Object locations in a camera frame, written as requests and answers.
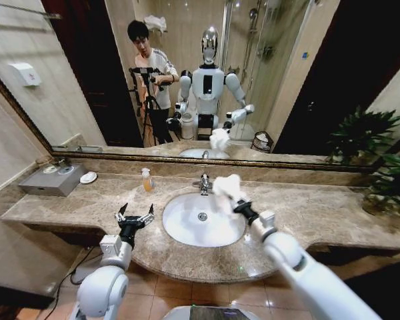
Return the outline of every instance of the man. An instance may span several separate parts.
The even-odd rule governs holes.
[[[168,86],[163,86],[164,90],[160,91],[158,85],[166,82],[178,82],[178,72],[164,52],[150,46],[148,28],[143,22],[137,20],[130,22],[127,27],[127,34],[139,52],[135,57],[136,66],[157,68],[164,74],[155,76],[153,86],[154,93],[151,93],[154,94],[160,108],[154,106],[154,108],[149,109],[148,112],[153,126],[153,134],[157,137],[159,143],[173,142],[166,124],[166,119],[169,117],[169,109],[171,107],[169,88]],[[139,92],[142,102],[145,100],[146,93],[146,86],[142,83]]]

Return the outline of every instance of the white sink basin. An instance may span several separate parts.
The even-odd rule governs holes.
[[[172,199],[163,212],[166,232],[196,247],[222,247],[236,242],[245,232],[245,218],[234,214],[228,201],[217,203],[216,199],[221,198],[199,193]]]
[[[179,156],[183,158],[201,158],[203,152],[209,152],[209,159],[228,159],[229,155],[223,151],[212,149],[192,148],[182,151]]]

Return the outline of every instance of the white t-shirt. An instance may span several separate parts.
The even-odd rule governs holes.
[[[157,68],[160,72],[165,75],[176,75],[178,76],[178,72],[172,63],[168,60],[166,54],[162,52],[162,50],[151,48],[151,54],[148,58],[144,58],[142,55],[138,54],[135,57],[135,64],[137,67],[152,67]],[[171,107],[171,100],[169,98],[169,86],[164,85],[163,91],[160,91],[158,86],[154,85],[154,95],[157,103],[160,105],[161,109],[168,109]]]

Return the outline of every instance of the metal tissue dispenser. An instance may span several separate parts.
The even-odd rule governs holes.
[[[31,195],[57,195],[66,197],[76,188],[80,177],[87,172],[84,165],[72,164],[58,168],[52,173],[45,173],[40,168],[19,186]]]

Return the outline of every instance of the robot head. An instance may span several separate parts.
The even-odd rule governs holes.
[[[201,52],[206,65],[215,62],[216,51],[218,50],[218,31],[214,27],[208,28],[203,32],[201,39]]]

